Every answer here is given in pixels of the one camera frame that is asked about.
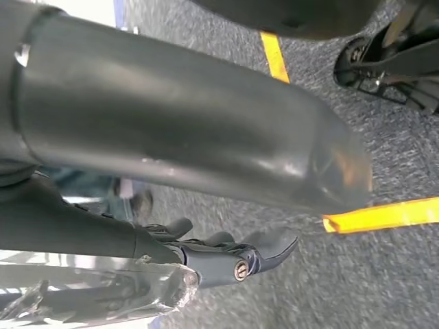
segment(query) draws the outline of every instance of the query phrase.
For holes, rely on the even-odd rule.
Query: yellow tape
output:
[[[262,44],[264,45],[264,50],[268,61],[271,76],[289,84],[289,79],[280,47],[279,46],[277,36],[261,32],[261,38],[262,39]]]
[[[342,234],[431,223],[439,223],[439,197],[323,216],[327,232]]]

